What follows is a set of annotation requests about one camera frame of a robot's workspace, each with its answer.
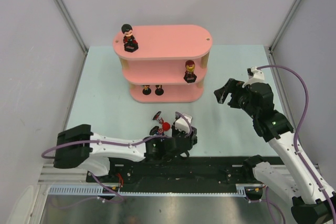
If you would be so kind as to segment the dark-haired red-suit figurine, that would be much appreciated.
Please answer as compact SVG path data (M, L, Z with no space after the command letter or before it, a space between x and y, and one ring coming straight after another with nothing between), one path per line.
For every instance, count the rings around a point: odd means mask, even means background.
M133 35L133 28L130 24L123 24L121 27L123 33L123 44L126 52L135 52L139 48L139 44Z

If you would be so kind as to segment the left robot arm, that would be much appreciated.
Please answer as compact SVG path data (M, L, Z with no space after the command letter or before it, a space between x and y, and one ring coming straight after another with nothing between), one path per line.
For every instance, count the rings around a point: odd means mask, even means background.
M82 124L58 134L53 165L58 169L81 168L95 176L110 172L110 159L124 159L136 163L160 163L188 152L197 143L195 127L183 131L173 124L171 136L148 136L142 140L106 137Z

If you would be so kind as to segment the red gold armor figurine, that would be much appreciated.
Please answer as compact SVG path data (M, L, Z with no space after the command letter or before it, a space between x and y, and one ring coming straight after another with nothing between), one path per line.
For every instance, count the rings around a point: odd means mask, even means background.
M196 74L194 73L195 71L195 62L193 60L188 60L185 63L185 75L184 75L184 80L187 83L194 83L197 79Z

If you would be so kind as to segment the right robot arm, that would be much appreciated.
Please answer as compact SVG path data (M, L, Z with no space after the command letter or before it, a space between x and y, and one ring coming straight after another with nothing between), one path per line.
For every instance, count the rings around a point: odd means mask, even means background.
M278 154L292 177L287 179L260 156L254 156L249 160L254 178L287 202L297 223L335 221L335 190L294 142L292 125L275 110L270 85L262 82L244 84L230 78L214 94L219 104L230 96L228 105L242 109L251 117L257 135Z

